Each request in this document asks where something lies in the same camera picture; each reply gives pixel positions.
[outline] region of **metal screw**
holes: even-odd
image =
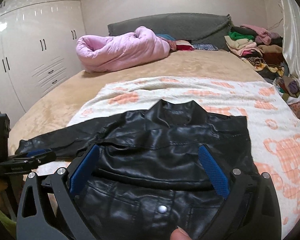
[[[235,175],[240,175],[241,174],[241,171],[239,169],[233,169],[232,172],[235,174]]]
[[[35,173],[34,173],[34,172],[30,172],[29,175],[28,175],[28,177],[29,177],[30,179],[32,179],[34,176],[35,176]]]
[[[267,173],[267,172],[262,173],[262,176],[263,176],[265,179],[269,179],[269,178],[270,178],[270,174]]]
[[[66,169],[65,168],[60,168],[58,171],[57,171],[57,173],[59,174],[59,175],[62,175],[62,174],[64,174],[66,172]]]

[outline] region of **wardrobe handle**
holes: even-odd
[[[2,64],[3,64],[3,67],[4,67],[4,71],[5,71],[5,73],[7,72],[7,70],[6,70],[6,66],[4,65],[4,60],[2,59]]]
[[[8,65],[8,70],[10,70],[10,67],[9,67],[9,62],[8,62],[8,59],[6,57],[6,61],[7,61],[7,65]]]

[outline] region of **pink comforter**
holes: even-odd
[[[87,72],[112,72],[163,59],[170,45],[142,26],[120,36],[82,36],[76,52]]]

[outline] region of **black leather jacket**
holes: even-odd
[[[207,113],[194,101],[88,120],[22,140],[17,152],[75,157],[93,142],[100,160],[75,201],[103,240],[167,240],[177,226],[199,238],[223,203],[199,163],[202,144],[225,173],[258,174],[246,117]]]

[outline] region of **white curtain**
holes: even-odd
[[[283,6],[283,56],[290,73],[300,79],[300,7],[295,0],[281,0]]]

